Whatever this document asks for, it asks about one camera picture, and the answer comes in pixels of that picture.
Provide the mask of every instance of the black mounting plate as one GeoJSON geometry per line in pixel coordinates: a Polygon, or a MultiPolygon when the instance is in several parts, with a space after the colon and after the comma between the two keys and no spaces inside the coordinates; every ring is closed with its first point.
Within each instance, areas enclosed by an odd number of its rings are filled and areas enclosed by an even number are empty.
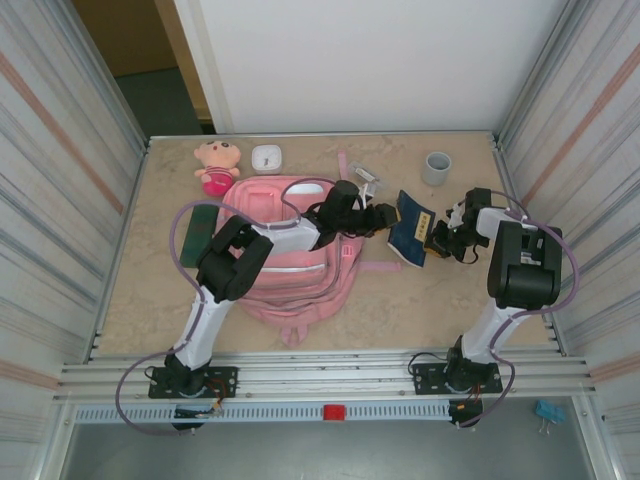
{"type": "MultiPolygon", "coordinates": [[[[482,400],[451,400],[449,402],[449,415],[451,415],[451,423],[453,423],[454,425],[467,422],[472,418],[480,415],[483,411],[484,405],[482,403],[482,400]]],[[[473,427],[479,421],[480,419],[473,422],[471,425],[467,425],[467,427],[473,427]]]]}
{"type": "MultiPolygon", "coordinates": [[[[416,395],[450,395],[453,393],[445,385],[447,383],[447,376],[444,372],[446,366],[446,363],[413,364],[413,386],[415,388],[416,395]]],[[[493,369],[489,378],[490,380],[488,382],[480,385],[480,393],[502,392],[502,380],[500,378],[500,371],[496,364],[493,364],[493,369]]]]}
{"type": "Polygon", "coordinates": [[[166,382],[163,379],[169,375],[169,370],[166,367],[154,367],[153,378],[158,381],[151,382],[149,385],[149,398],[233,398],[236,396],[236,387],[238,386],[238,367],[206,367],[205,368],[205,383],[207,379],[216,379],[215,382],[211,382],[213,389],[209,387],[203,387],[199,394],[187,397],[174,392],[173,390],[165,390],[162,385],[166,382]]]}

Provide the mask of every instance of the blue clip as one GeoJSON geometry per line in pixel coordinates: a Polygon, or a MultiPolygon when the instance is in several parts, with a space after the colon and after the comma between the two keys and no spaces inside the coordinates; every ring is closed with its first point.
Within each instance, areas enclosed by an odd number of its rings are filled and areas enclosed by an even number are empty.
{"type": "Polygon", "coordinates": [[[564,410],[560,407],[545,402],[544,400],[538,400],[536,405],[536,415],[542,417],[542,426],[539,433],[549,436],[549,427],[552,423],[559,425],[566,420],[564,410]]]}
{"type": "Polygon", "coordinates": [[[536,405],[536,415],[546,418],[556,425],[560,425],[567,419],[564,414],[564,410],[561,407],[556,407],[544,400],[538,400],[538,404],[536,405]]]}

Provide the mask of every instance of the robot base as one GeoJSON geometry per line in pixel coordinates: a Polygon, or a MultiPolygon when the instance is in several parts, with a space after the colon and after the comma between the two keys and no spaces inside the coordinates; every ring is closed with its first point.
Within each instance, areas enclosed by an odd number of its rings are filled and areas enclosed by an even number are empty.
{"type": "Polygon", "coordinates": [[[491,363],[484,365],[488,380],[482,382],[474,375],[460,379],[455,387],[451,385],[447,374],[446,363],[417,363],[413,367],[413,386],[416,395],[450,395],[452,393],[469,394],[476,385],[480,385],[480,394],[502,392],[502,381],[498,365],[491,363]]]}
{"type": "Polygon", "coordinates": [[[238,368],[204,365],[190,370],[170,355],[164,367],[153,368],[150,378],[149,398],[233,398],[238,368]]]}
{"type": "MultiPolygon", "coordinates": [[[[449,415],[451,415],[450,423],[454,425],[459,425],[461,423],[467,422],[478,415],[480,415],[484,411],[484,404],[482,401],[475,401],[473,399],[463,400],[463,401],[450,401],[449,402],[449,415]]],[[[467,427],[475,426],[480,419],[476,420],[467,427]]]]}
{"type": "Polygon", "coordinates": [[[413,367],[416,395],[446,395],[502,392],[500,370],[495,363],[472,362],[462,353],[462,336],[447,353],[447,363],[419,363],[413,367]]]}

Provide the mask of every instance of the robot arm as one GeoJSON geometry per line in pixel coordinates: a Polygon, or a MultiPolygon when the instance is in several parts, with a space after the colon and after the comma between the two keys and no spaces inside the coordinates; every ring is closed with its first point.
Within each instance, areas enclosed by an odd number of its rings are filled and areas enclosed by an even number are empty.
{"type": "Polygon", "coordinates": [[[325,201],[312,205],[295,227],[278,229],[279,224],[274,223],[265,229],[239,216],[231,217],[198,259],[196,280],[204,301],[196,295],[185,330],[174,349],[187,343],[165,358],[167,368],[162,373],[160,369],[154,370],[154,376],[162,375],[154,380],[180,395],[198,395],[227,313],[250,290],[269,255],[316,250],[331,243],[338,233],[371,237],[398,221],[395,207],[365,206],[359,198],[356,185],[340,180],[325,201]],[[240,256],[231,253],[232,247],[241,250],[240,256]]]}
{"type": "MultiPolygon", "coordinates": [[[[429,379],[449,391],[467,392],[488,385],[498,375],[496,353],[523,321],[518,312],[533,312],[552,305],[560,293],[562,248],[551,236],[515,221],[491,205],[491,191],[475,188],[463,202],[447,212],[450,221],[438,222],[425,247],[440,257],[454,256],[462,262],[466,248],[489,245],[494,240],[487,276],[491,297],[475,325],[449,349],[442,372],[429,379]],[[505,322],[512,322],[490,347],[505,322]]],[[[551,228],[559,236],[562,232],[551,228]]]]}

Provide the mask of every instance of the tabletop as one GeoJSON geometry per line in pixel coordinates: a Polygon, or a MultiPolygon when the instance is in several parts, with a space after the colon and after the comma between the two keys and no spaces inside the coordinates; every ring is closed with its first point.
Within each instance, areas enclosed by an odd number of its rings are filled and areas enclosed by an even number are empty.
{"type": "MultiPolygon", "coordinates": [[[[202,138],[153,140],[131,219],[100,353],[144,353],[173,345],[189,316],[195,292],[171,262],[171,221],[186,203],[207,198],[193,172],[200,168],[193,150],[202,138]]],[[[279,145],[283,174],[339,178],[338,152],[347,161],[371,168],[388,184],[375,202],[395,203],[400,189],[433,210],[438,218],[473,187],[502,190],[490,140],[485,133],[393,135],[247,136],[229,138],[242,152],[241,178],[253,174],[251,151],[279,145]],[[447,153],[452,168],[444,185],[429,187],[420,173],[426,156],[447,153]]],[[[496,198],[497,205],[506,205],[496,198]]],[[[180,222],[176,246],[182,246],[189,215],[180,222]]],[[[365,242],[363,260],[400,261],[386,245],[387,235],[365,242]]],[[[452,258],[428,256],[424,268],[400,272],[360,272],[347,303],[333,317],[313,324],[299,345],[303,350],[428,348],[451,346],[470,328],[489,297],[486,277],[490,249],[478,249],[479,261],[463,265],[452,258]]],[[[527,320],[511,345],[548,342],[540,317],[527,320]]],[[[215,350],[250,352],[288,347],[279,331],[235,305],[218,335],[215,350]]]]}

